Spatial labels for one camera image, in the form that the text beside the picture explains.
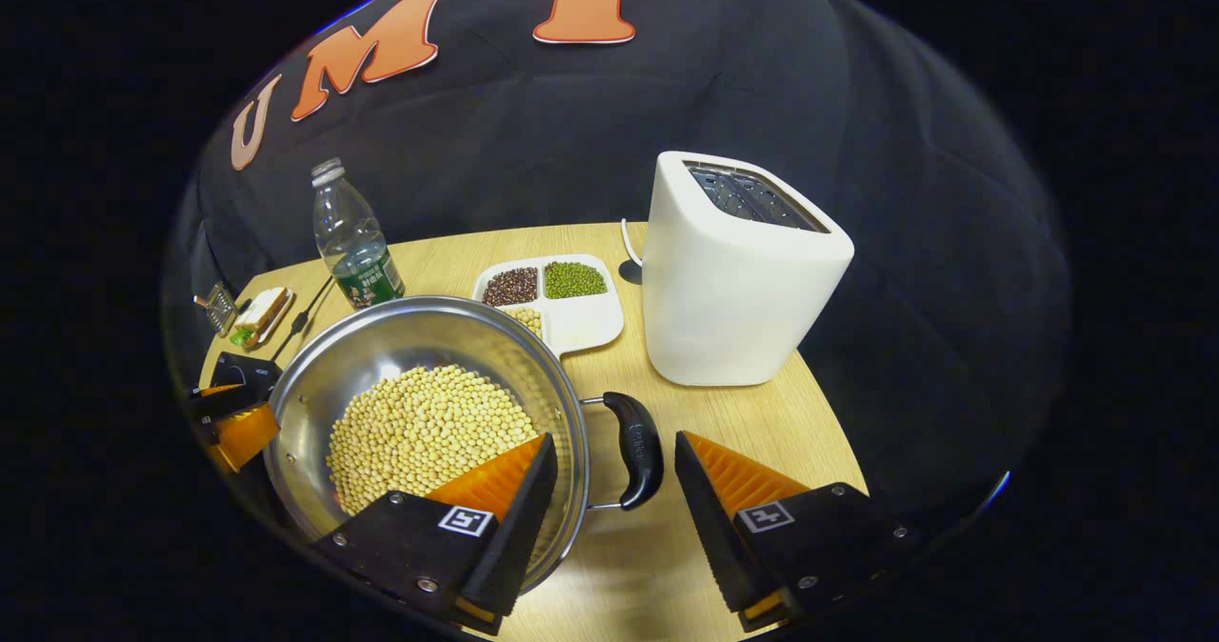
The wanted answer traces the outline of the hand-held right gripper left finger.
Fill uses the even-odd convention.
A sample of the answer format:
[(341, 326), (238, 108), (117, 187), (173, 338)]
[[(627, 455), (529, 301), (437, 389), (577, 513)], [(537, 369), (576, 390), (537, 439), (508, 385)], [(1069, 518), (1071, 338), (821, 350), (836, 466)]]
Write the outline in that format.
[(395, 605), (499, 633), (556, 478), (552, 435), (535, 435), (427, 497), (386, 492), (311, 547)]

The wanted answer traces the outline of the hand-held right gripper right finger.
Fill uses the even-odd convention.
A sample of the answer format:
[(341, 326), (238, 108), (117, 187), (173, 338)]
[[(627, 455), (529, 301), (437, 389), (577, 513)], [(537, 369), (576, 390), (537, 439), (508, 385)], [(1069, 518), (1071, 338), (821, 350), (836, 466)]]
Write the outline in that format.
[(811, 489), (702, 435), (674, 464), (727, 608), (746, 632), (831, 612), (913, 559), (926, 525), (883, 513), (848, 482)]

